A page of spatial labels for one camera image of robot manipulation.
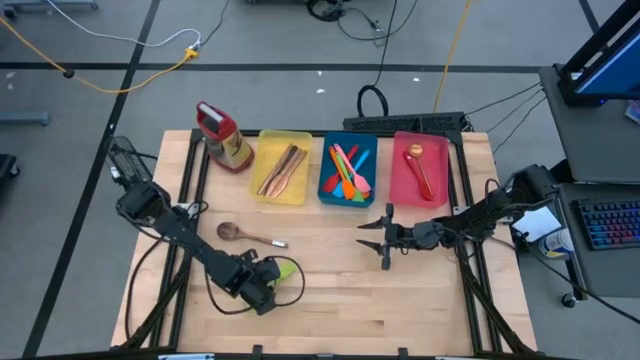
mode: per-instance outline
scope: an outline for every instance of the yellow cable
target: yellow cable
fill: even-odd
[[[9,25],[9,23],[2,17],[0,17],[0,22],[7,28],[9,29],[9,31],[11,31],[13,33],[13,35],[15,35],[18,40],[20,40],[23,44],[27,45],[29,48],[31,48],[31,50],[33,50],[36,54],[38,54],[41,58],[43,58],[45,61],[47,61],[49,64],[51,64],[51,66],[55,67],[56,69],[60,70],[63,73],[67,72],[67,69],[63,68],[62,66],[60,66],[58,63],[56,63],[55,61],[51,60],[47,55],[43,54],[40,50],[38,50],[38,48],[36,48],[33,44],[31,44],[27,39],[25,39],[24,37],[22,37],[22,35],[20,35],[20,33],[18,33],[18,31],[16,29],[13,28],[13,26]],[[103,93],[107,93],[107,94],[123,94],[123,93],[128,93],[130,91],[133,90],[137,90],[140,89],[141,87],[149,84],[150,82],[152,82],[153,80],[157,79],[158,77],[168,74],[170,72],[172,72],[173,70],[179,68],[180,66],[184,65],[184,63],[186,63],[187,61],[198,57],[198,52],[192,49],[187,49],[185,56],[182,58],[182,60],[180,60],[180,62],[178,62],[177,64],[173,65],[172,67],[168,68],[167,70],[163,70],[160,71],[159,73],[151,76],[150,78],[148,78],[147,80],[143,81],[142,83],[130,87],[128,89],[122,89],[122,90],[107,90],[107,89],[103,89],[97,85],[94,85],[92,83],[90,83],[89,81],[81,78],[80,76],[73,76],[74,79],[80,81],[81,83],[83,83],[84,85],[98,90],[100,92]]]
[[[435,101],[435,104],[433,104],[433,112],[436,112],[438,110],[438,104],[440,103],[440,93],[442,92],[442,87],[444,86],[444,80],[447,78],[447,74],[449,73],[449,65],[453,60],[453,53],[455,53],[456,46],[458,46],[458,39],[460,38],[462,27],[464,26],[465,21],[467,21],[467,16],[469,15],[470,8],[471,8],[471,0],[467,0],[467,4],[464,6],[464,12],[460,17],[460,23],[458,24],[456,35],[453,37],[453,42],[451,43],[451,49],[449,49],[449,56],[447,57],[447,65],[444,66],[444,72],[442,73],[442,78],[440,79],[440,85],[438,85],[438,92],[436,93],[436,101]]]

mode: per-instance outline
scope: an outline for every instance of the gray floor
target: gray floor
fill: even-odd
[[[374,64],[382,49],[347,39],[334,24],[310,18],[289,0],[262,0],[249,6],[230,0],[225,23],[201,52],[198,63],[352,63]],[[620,0],[590,0],[598,21]],[[102,10],[70,14],[94,30],[137,37],[151,0],[99,1]],[[381,24],[391,1],[356,1]],[[411,2],[401,0],[398,18]],[[181,27],[203,33],[212,28],[223,1],[162,0],[150,33],[157,41]],[[391,38],[390,64],[443,65],[464,0],[420,0],[406,27]],[[23,14],[16,28],[59,61],[127,63],[134,46],[80,33],[58,15]],[[355,15],[344,26],[369,36]],[[476,0],[454,58],[457,65],[543,66],[566,61],[590,36],[578,0]],[[143,63],[170,63],[191,42],[184,35],[166,47],[145,49]],[[1,62],[39,62],[7,31],[0,30]],[[118,88],[124,71],[79,71],[84,77]],[[134,84],[153,71],[139,70]],[[194,105],[207,100],[233,114],[243,128],[339,129],[356,115],[360,87],[373,72],[346,71],[181,71],[156,80],[128,96],[116,132],[138,150],[157,153],[166,129],[194,126]],[[391,113],[430,112],[440,79],[437,72],[385,72],[380,88]],[[439,111],[470,111],[537,82],[535,74],[451,73]],[[48,111],[48,127],[0,128],[0,153],[20,157],[22,174],[0,207],[0,358],[18,357],[50,280],[71,219],[80,200],[115,96],[65,80],[48,70],[0,70],[0,109]],[[476,130],[487,130],[519,99],[472,116]],[[379,105],[365,99],[366,112]],[[524,106],[491,133],[495,147],[517,124]],[[546,103],[496,154],[501,178],[530,163],[553,165],[563,158]],[[114,211],[121,194],[103,171],[78,240],[67,277],[39,354],[106,349],[120,306],[135,232]],[[589,301],[566,310],[558,296],[562,280],[532,259],[522,259],[522,278],[541,350],[584,359],[634,358],[640,329]],[[640,315],[640,301],[610,299]]]

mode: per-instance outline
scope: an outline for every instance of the keyboard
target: keyboard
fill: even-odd
[[[445,131],[468,131],[470,124],[463,112],[357,117],[344,119],[346,131],[418,132],[442,134]]]
[[[591,250],[640,247],[640,199],[575,202]]]

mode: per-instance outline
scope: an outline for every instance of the wooden table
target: wooden table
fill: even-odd
[[[190,131],[167,131],[156,166],[155,181],[174,201],[182,180],[189,138]],[[486,179],[497,178],[488,137],[483,133],[465,133],[463,140],[473,197],[480,201]],[[257,148],[256,138],[248,141]],[[313,141],[314,149],[322,148],[322,138]],[[359,230],[356,225],[374,221],[384,214],[389,197],[392,145],[393,139],[379,140],[376,201],[366,210],[320,203],[316,196],[319,151],[311,153],[303,206],[258,203],[248,192],[250,170],[234,175],[212,164],[204,192],[204,200],[211,207],[201,216],[199,235],[229,253],[239,254],[254,247],[260,257],[275,254],[293,257],[305,271],[307,288],[302,300],[294,306],[278,308],[261,317],[253,313],[225,316],[211,305],[202,265],[194,262],[178,350],[250,353],[253,345],[261,344],[265,353],[394,355],[399,347],[406,347],[411,355],[471,355],[462,280],[453,250],[411,251],[407,256],[394,251],[391,270],[382,271],[380,257],[355,242],[355,239],[383,240],[383,231]],[[455,159],[453,146],[450,156]],[[199,168],[198,162],[196,160],[194,169]],[[455,160],[452,165],[458,198],[463,199]],[[196,179],[194,175],[190,194],[195,192]],[[450,215],[448,204],[438,209],[396,206],[394,220],[413,226],[415,222],[443,215]],[[223,242],[215,232],[223,221],[236,222],[249,233],[283,239],[290,248],[276,249],[248,240]],[[496,237],[511,240],[504,226],[499,226]],[[152,239],[140,235],[132,269],[152,243]],[[484,249],[496,307],[524,343],[535,348],[515,254],[489,241],[485,242]],[[133,292],[132,329],[144,320],[157,300],[165,257],[166,245],[163,244],[141,267]],[[278,287],[277,301],[294,298],[300,283],[297,275],[283,282]],[[222,294],[215,286],[212,288],[221,307],[244,307],[240,300]],[[125,340],[124,304],[123,298],[113,344]],[[486,317],[477,302],[476,307],[483,348],[490,349]],[[167,341],[172,312],[173,306],[169,306],[161,343]]]

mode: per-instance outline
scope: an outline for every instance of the white container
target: white container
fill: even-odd
[[[552,259],[574,251],[569,229],[560,229],[540,240],[539,244],[540,252]]]

